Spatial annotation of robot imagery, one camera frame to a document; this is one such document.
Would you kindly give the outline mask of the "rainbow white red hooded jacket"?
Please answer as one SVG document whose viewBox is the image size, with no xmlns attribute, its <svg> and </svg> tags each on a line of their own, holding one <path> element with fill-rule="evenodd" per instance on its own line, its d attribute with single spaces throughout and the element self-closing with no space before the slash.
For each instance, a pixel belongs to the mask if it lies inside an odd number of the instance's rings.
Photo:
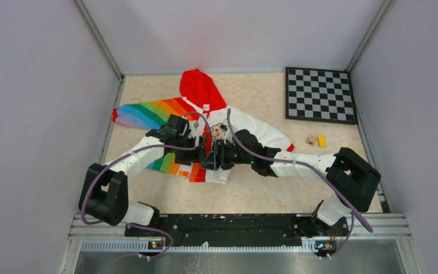
<svg viewBox="0 0 438 274">
<path fill-rule="evenodd" d="M 212 142 L 230 139 L 240 130 L 248 130 L 260 143 L 288 152 L 293 144 L 285 134 L 273 126 L 245 112 L 228 106 L 211 77 L 200 70 L 183 73 L 180 96 L 137 104 L 125 104 L 113 111 L 113 121 L 123 126 L 145 129 L 147 132 L 166 124 L 171 114 L 182 116 L 192 125 L 192 136 L 208 135 L 205 155 L 210 153 Z M 226 183 L 231 170 L 210 171 L 201 163 L 191 165 L 175 163 L 173 153 L 166 154 L 148 166 L 151 170 L 186 177 L 190 182 Z"/>
</svg>

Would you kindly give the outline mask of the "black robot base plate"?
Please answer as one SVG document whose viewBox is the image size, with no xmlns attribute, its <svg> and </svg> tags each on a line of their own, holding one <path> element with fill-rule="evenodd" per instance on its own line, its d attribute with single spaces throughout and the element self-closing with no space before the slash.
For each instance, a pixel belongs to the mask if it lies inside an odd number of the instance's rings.
<svg viewBox="0 0 438 274">
<path fill-rule="evenodd" d="M 328 226 L 308 214 L 168 214 L 151 223 L 151 231 L 129 227 L 126 237 L 158 237 L 170 234 L 174 247 L 296 247 L 314 237 L 346 236 L 345 217 Z"/>
</svg>

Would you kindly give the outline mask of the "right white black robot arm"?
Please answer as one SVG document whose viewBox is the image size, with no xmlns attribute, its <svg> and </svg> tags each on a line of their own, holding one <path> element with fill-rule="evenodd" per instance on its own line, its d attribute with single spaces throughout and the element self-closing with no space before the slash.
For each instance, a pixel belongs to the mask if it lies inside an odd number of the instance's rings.
<svg viewBox="0 0 438 274">
<path fill-rule="evenodd" d="M 261 176 L 326 183 L 333 194 L 319 203 L 311 220 L 313 231 L 319 235 L 327 235 L 346 215 L 367 212 L 381 179 L 380 173 L 350 148 L 323 155 L 293 153 L 265 146 L 247 130 L 235 132 L 230 139 L 214 140 L 201 168 L 225 171 L 238 164 L 250 165 Z"/>
</svg>

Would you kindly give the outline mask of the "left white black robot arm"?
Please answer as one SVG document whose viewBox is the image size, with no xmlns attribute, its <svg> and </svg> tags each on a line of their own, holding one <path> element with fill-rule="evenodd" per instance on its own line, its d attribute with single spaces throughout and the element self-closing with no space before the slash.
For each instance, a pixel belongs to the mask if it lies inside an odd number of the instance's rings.
<svg viewBox="0 0 438 274">
<path fill-rule="evenodd" d="M 203 133 L 192 136 L 191 123 L 182 116 L 171 115 L 166 124 L 148 131 L 122 156 L 107 164 L 90 165 L 78 205 L 82 222 L 112 226 L 134 223 L 147 236 L 157 234 L 160 221 L 154 217 L 156 210 L 129 200 L 128 181 L 166 154 L 183 152 L 195 156 L 207 144 L 208 138 Z"/>
</svg>

